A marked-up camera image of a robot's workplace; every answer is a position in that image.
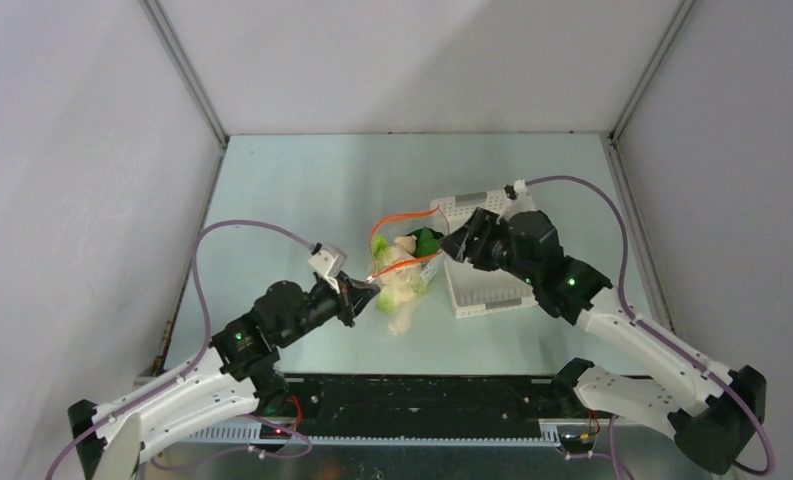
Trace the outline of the green bok choy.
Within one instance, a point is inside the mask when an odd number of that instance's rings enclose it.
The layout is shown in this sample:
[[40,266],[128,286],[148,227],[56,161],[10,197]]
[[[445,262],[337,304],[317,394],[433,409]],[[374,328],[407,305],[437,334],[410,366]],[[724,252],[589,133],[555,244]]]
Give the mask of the green bok choy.
[[433,257],[440,251],[440,240],[445,236],[444,233],[432,228],[423,227],[409,233],[414,239],[414,258],[425,259]]

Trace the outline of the pale green cabbage leaf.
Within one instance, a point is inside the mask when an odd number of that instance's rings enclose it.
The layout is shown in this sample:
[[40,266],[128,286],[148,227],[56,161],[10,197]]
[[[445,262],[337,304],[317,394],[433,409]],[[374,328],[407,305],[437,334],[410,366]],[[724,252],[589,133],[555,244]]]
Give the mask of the pale green cabbage leaf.
[[396,306],[414,302],[427,291],[422,262],[394,246],[393,240],[376,235],[371,244],[374,273],[381,287],[376,308],[388,315]]

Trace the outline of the clear zip top bag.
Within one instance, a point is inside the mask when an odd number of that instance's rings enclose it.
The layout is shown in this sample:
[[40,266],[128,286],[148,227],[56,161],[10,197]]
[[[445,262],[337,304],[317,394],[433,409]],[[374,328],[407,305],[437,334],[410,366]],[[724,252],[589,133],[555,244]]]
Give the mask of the clear zip top bag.
[[394,335],[408,332],[421,300],[443,264],[440,240],[450,225],[438,206],[387,215],[369,235],[370,275],[380,288],[375,299]]

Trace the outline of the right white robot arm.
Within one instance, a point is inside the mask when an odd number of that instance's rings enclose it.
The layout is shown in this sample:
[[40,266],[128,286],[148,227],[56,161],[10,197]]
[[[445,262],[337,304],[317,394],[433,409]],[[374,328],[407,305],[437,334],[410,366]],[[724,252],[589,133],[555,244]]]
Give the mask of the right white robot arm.
[[564,252],[546,214],[504,218],[477,208],[440,248],[458,263],[517,278],[548,315],[622,349],[647,369],[647,378],[633,379],[571,360],[555,377],[560,414],[578,418],[595,410],[625,417],[672,439],[710,473],[737,466],[764,421],[765,377],[750,365],[732,369],[651,319],[626,312],[607,276]]

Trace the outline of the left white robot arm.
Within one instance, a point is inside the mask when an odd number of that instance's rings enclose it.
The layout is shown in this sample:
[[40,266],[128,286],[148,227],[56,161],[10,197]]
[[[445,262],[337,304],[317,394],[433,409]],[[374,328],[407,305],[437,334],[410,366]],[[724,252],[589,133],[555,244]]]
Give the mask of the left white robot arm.
[[276,367],[280,351],[336,318],[351,327],[379,294],[375,283],[344,273],[331,285],[321,277],[304,291],[279,281],[252,309],[214,334],[205,350],[109,403],[89,400],[68,409],[85,478],[98,471],[106,450],[131,417],[140,421],[135,470],[167,446],[206,427],[243,415],[275,417],[289,402],[289,385]]

